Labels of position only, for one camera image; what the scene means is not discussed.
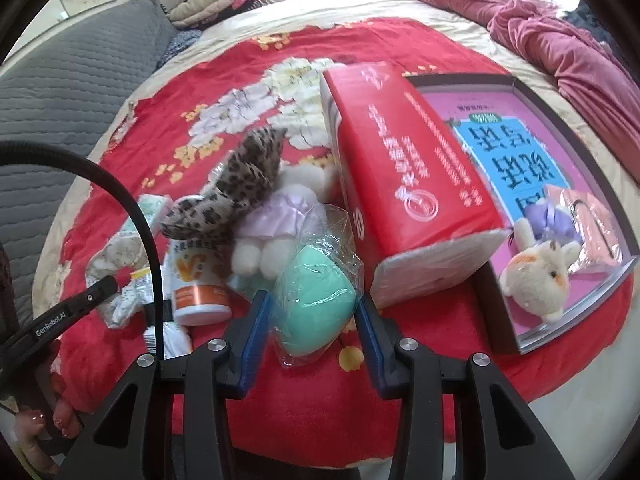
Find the person left hand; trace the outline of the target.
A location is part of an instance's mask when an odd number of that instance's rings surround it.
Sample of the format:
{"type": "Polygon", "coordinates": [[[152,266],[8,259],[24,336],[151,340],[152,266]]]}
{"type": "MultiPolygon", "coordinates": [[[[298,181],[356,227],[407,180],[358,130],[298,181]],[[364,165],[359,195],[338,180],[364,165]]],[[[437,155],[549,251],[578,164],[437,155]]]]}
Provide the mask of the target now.
{"type": "Polygon", "coordinates": [[[53,426],[62,434],[64,439],[70,440],[78,437],[82,430],[82,423],[72,404],[64,396],[67,388],[65,379],[58,372],[60,360],[61,341],[55,339],[50,344],[47,359],[38,368],[47,373],[49,386],[55,396],[55,406],[52,408],[52,415],[48,417],[41,410],[23,405],[15,416],[14,432],[17,445],[24,456],[24,459],[34,471],[37,471],[41,478],[54,478],[58,472],[58,464],[54,459],[43,451],[41,437],[46,433],[47,422],[52,422],[53,426]]]}

